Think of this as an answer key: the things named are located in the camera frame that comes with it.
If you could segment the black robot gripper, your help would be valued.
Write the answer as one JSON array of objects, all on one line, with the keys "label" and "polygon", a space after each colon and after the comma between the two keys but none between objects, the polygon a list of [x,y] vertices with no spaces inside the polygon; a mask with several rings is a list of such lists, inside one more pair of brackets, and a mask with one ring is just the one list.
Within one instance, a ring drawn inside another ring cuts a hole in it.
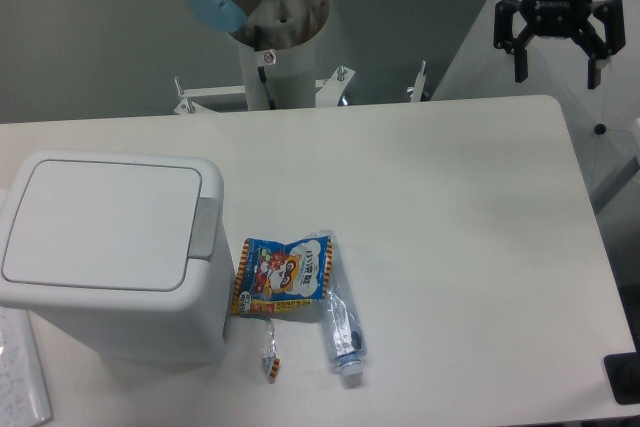
[{"label": "black robot gripper", "polygon": [[[517,14],[525,26],[515,35]],[[604,26],[604,39],[590,23],[591,16]],[[587,55],[587,87],[594,90],[600,85],[603,65],[626,45],[623,0],[500,0],[494,10],[493,46],[513,56],[516,83],[528,78],[527,46],[534,35],[572,36]]]}]

